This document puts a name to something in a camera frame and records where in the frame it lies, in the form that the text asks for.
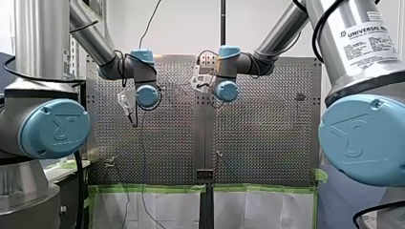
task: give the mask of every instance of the gray pipe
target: gray pipe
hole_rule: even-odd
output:
[[[69,77],[69,0],[15,0],[15,66],[32,77]]]
[[[71,0],[71,31],[91,24],[93,21],[81,8],[77,0]],[[72,32],[72,36],[83,49],[95,60],[98,66],[111,63],[115,58],[114,48],[102,36],[96,26]]]

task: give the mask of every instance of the vertical metal pole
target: vertical metal pole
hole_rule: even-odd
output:
[[[69,0],[15,1],[16,69],[32,77],[69,77]]]
[[[221,0],[221,45],[226,44],[226,0]]]

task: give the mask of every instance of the blue end cap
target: blue end cap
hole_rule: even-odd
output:
[[[238,97],[238,90],[236,83],[226,80],[218,84],[215,95],[223,102],[232,102]]]
[[[142,85],[137,89],[137,102],[143,108],[151,108],[158,103],[159,92],[150,85]]]
[[[154,65],[155,64],[155,59],[153,57],[153,53],[151,50],[132,50],[130,52],[131,55],[134,57],[142,60],[145,63]]]
[[[227,59],[239,55],[241,53],[241,48],[238,46],[221,46],[218,58]]]
[[[351,95],[336,101],[322,119],[319,140],[339,171],[368,185],[405,185],[405,104]]]
[[[21,150],[29,157],[58,159],[73,154],[90,132],[90,118],[71,99],[55,99],[38,106],[19,131]]]

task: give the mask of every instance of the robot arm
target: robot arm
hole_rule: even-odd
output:
[[[254,54],[220,48],[213,93],[237,98],[236,75],[270,74],[280,52],[310,21],[332,88],[319,126],[329,161],[373,186],[405,185],[405,65],[374,0],[311,0],[291,4]]]
[[[219,51],[214,95],[224,102],[238,96],[237,74],[267,75],[289,44],[296,39],[309,21],[308,15],[290,4],[275,27],[254,53],[241,52],[239,47],[222,46]]]
[[[91,25],[92,20],[76,0],[70,1],[70,28]],[[153,54],[149,50],[133,50],[118,57],[97,27],[90,26],[72,32],[72,36],[99,66],[99,75],[108,80],[134,78],[137,102],[142,108],[157,105],[159,89]]]
[[[85,142],[90,118],[76,102],[77,92],[60,83],[69,74],[69,21],[72,29],[80,28],[73,36],[95,60],[101,77],[134,78],[140,107],[158,103],[152,52],[135,50],[118,58],[97,28],[86,27],[91,19],[76,0],[16,0],[15,19],[15,72],[29,78],[17,78],[0,100],[0,159],[61,158]]]

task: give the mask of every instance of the green tape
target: green tape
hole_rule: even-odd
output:
[[[149,194],[191,194],[203,193],[205,186],[176,185],[142,185],[142,184],[114,184],[114,185],[95,185],[89,187],[90,192],[100,193],[149,193]]]
[[[77,168],[75,162],[68,162],[68,163],[64,163],[60,166],[60,168],[62,169],[75,169]]]
[[[315,178],[318,181],[322,181],[323,183],[328,182],[328,174],[327,172],[321,169],[315,169]]]
[[[244,192],[268,192],[268,193],[290,193],[290,194],[315,194],[316,187],[287,187],[280,185],[260,184],[215,184],[216,193],[244,193]]]

